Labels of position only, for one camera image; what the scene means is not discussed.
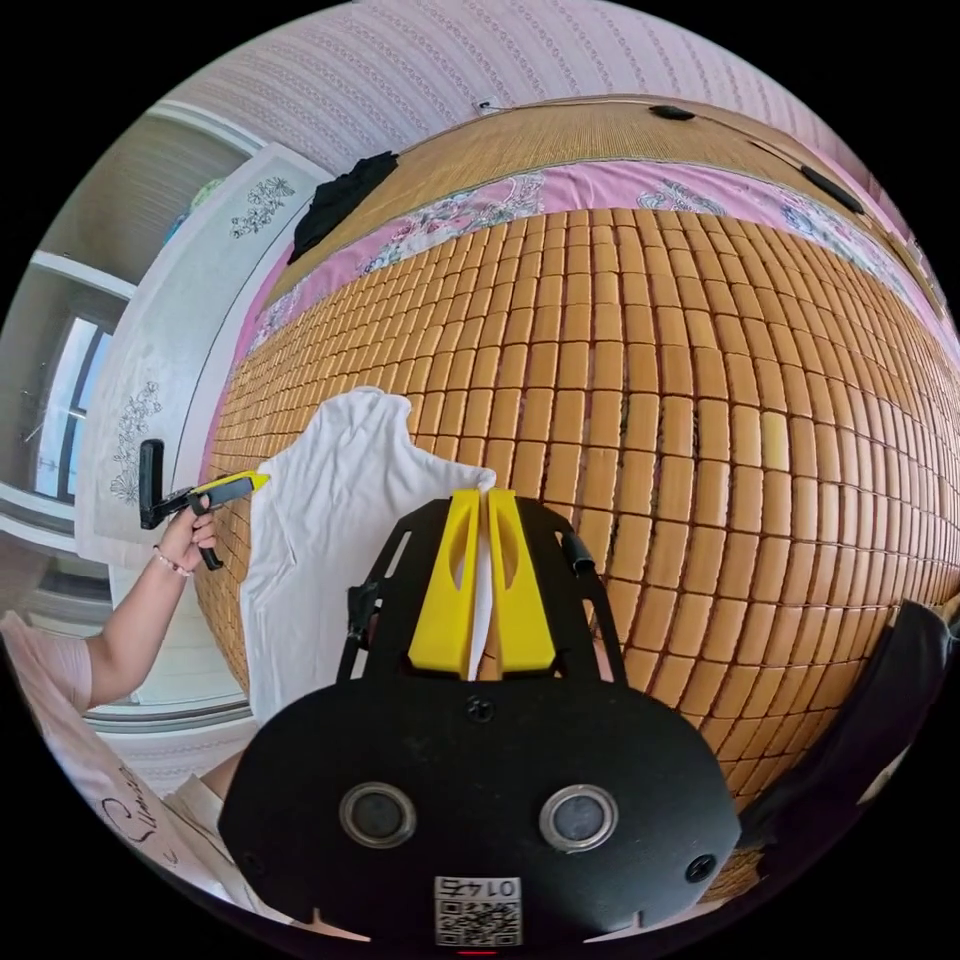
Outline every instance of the bamboo mat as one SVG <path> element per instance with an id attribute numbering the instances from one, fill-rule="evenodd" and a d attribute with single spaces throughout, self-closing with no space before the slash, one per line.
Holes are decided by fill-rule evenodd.
<path id="1" fill-rule="evenodd" d="M 829 166 L 824 164 L 816 154 L 811 153 L 799 140 L 790 136 L 790 134 L 784 133 L 782 130 L 778 130 L 776 127 L 771 127 L 765 123 L 761 123 L 759 120 L 754 120 L 752 117 L 746 116 L 746 114 L 737 113 L 733 110 L 725 110 L 723 107 L 716 107 L 712 104 L 698 103 L 695 100 L 681 100 L 678 97 L 659 97 L 650 96 L 648 94 L 600 94 L 592 97 L 565 97 L 558 100 L 540 100 L 536 103 L 521 104 L 516 107 L 510 107 L 507 110 L 498 111 L 498 114 L 508 112 L 508 110 L 510 112 L 536 111 L 542 109 L 543 107 L 596 106 L 598 104 L 602 105 L 615 103 L 628 104 L 633 108 L 641 107 L 644 110 L 648 110 L 649 107 L 653 106 L 654 104 L 671 104 L 673 106 L 682 107 L 685 110 L 689 110 L 691 113 L 695 113 L 700 119 L 712 120 L 715 123 L 724 125 L 735 133 L 743 134 L 748 139 L 759 140 L 762 143 L 769 144 L 770 146 L 776 147 L 779 150 L 785 151 L 830 179 L 836 178 L 836 174 Z M 430 140 L 438 140 L 441 137 L 445 137 L 453 130 L 460 130 L 463 127 L 483 123 L 485 120 L 487 120 L 487 117 L 488 115 L 482 117 L 473 117 L 462 124 L 458 124 L 456 127 L 449 127 L 440 133 L 434 134 L 427 140 L 421 140 L 420 143 L 409 148 L 407 151 L 405 151 L 405 153 L 409 153 L 410 150 L 417 149 L 417 147 L 422 146 L 424 143 L 427 143 Z"/>
<path id="2" fill-rule="evenodd" d="M 737 133 L 709 121 L 664 120 L 651 114 L 645 103 L 620 100 L 525 107 L 445 131 L 406 151 L 397 169 L 343 223 L 280 275 L 265 306 L 287 293 L 332 253 L 395 217 L 458 190 L 539 167 L 582 160 L 660 160 L 721 167 L 813 196 L 863 226 L 860 217 L 821 193 L 788 163 L 749 143 L 750 137 L 757 138 L 763 131 L 767 142 L 798 153 L 794 141 L 784 143 L 783 135 L 736 114 L 727 116 L 729 111 L 710 111 L 699 104 L 695 109 L 724 122 L 733 122 L 731 117 L 738 119 L 745 132 Z M 804 152 L 803 160 L 833 177 L 812 155 Z"/>
<path id="3" fill-rule="evenodd" d="M 946 603 L 937 608 L 937 613 L 946 623 L 951 623 L 957 614 L 960 614 L 960 593 L 951 597 Z"/>
<path id="4" fill-rule="evenodd" d="M 960 589 L 960 371 L 790 234 L 579 211 L 384 267 L 244 361 L 210 475 L 365 384 L 410 398 L 421 448 L 572 519 L 631 684 L 701 730 L 740 807 L 830 723 L 902 598 Z M 226 569 L 197 593 L 246 688 L 249 504 L 218 518 Z"/>
<path id="5" fill-rule="evenodd" d="M 762 858 L 762 848 L 734 850 L 733 856 L 723 865 L 701 901 L 712 903 L 715 900 L 732 900 L 755 887 L 760 882 L 758 868 Z"/>

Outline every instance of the person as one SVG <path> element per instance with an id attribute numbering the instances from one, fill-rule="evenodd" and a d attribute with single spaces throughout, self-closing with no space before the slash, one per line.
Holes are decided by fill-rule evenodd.
<path id="1" fill-rule="evenodd" d="M 0 636 L 48 748 L 107 826 L 207 892 L 294 923 L 257 897 L 219 837 L 217 820 L 242 751 L 160 798 L 84 719 L 95 707 L 128 697 L 146 680 L 185 585 L 202 562 L 201 549 L 215 547 L 214 515 L 183 511 L 167 525 L 133 589 L 96 636 L 86 641 L 55 637 L 28 626 L 12 611 L 0 619 Z M 319 917 L 296 925 L 367 939 Z"/>

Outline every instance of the floral pattern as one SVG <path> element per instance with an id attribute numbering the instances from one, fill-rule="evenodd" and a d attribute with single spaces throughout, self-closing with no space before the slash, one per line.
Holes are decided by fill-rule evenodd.
<path id="1" fill-rule="evenodd" d="M 637 197 L 637 206 L 641 210 L 674 210 L 679 213 L 712 213 L 716 217 L 725 217 L 727 211 L 719 203 L 700 196 L 689 187 L 675 180 L 662 181 L 662 188 L 651 193 L 642 193 Z"/>
<path id="2" fill-rule="evenodd" d="M 249 356 L 253 353 L 257 347 L 262 346 L 277 330 L 285 326 L 286 323 L 292 319 L 290 307 L 296 303 L 307 279 L 307 277 L 304 277 L 291 287 L 289 292 L 285 293 L 282 297 L 278 297 L 274 303 L 270 304 L 270 306 L 260 314 L 258 322 L 261 326 L 258 327 L 256 335 L 250 342 L 250 346 L 247 348 L 244 356 Z"/>
<path id="3" fill-rule="evenodd" d="M 110 492 L 124 503 L 134 504 L 140 500 L 140 441 L 149 427 L 150 418 L 158 414 L 163 405 L 157 397 L 160 384 L 153 380 L 135 396 L 129 397 L 120 415 L 115 463 L 120 464 L 120 473 L 110 483 Z"/>
<path id="4" fill-rule="evenodd" d="M 482 189 L 464 190 L 402 217 L 393 236 L 362 273 L 405 260 L 450 238 L 543 212 L 542 170 L 510 177 L 504 183 L 509 193 L 503 199 L 486 197 Z"/>
<path id="5" fill-rule="evenodd" d="M 916 300 L 916 296 L 911 296 L 904 286 L 890 256 L 846 217 L 812 197 L 787 190 L 776 183 L 764 181 L 754 185 L 744 178 L 739 183 L 734 182 L 731 189 L 749 197 L 756 207 L 768 210 L 786 229 L 830 250 L 875 277 L 904 303 L 909 305 Z"/>
<path id="6" fill-rule="evenodd" d="M 248 194 L 250 209 L 242 217 L 231 220 L 231 236 L 235 240 L 248 233 L 259 233 L 272 220 L 273 215 L 284 206 L 283 197 L 292 197 L 296 190 L 282 177 L 261 180 Z"/>

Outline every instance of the window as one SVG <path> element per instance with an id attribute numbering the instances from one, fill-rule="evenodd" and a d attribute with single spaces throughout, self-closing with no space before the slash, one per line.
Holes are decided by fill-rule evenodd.
<path id="1" fill-rule="evenodd" d="M 72 502 L 87 406 L 110 345 L 110 334 L 75 317 L 60 354 L 40 434 L 35 492 Z"/>

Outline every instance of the wall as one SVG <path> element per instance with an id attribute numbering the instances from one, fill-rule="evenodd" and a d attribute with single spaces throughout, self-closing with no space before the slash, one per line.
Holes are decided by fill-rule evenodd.
<path id="1" fill-rule="evenodd" d="M 503 107 L 660 93 L 736 110 L 863 164 L 796 97 L 679 27 L 597 0 L 360 0 L 251 41 L 170 98 L 211 110 L 332 173 Z"/>
<path id="2" fill-rule="evenodd" d="M 50 558 L 0 531 L 0 617 L 22 610 L 23 601 L 39 586 Z"/>

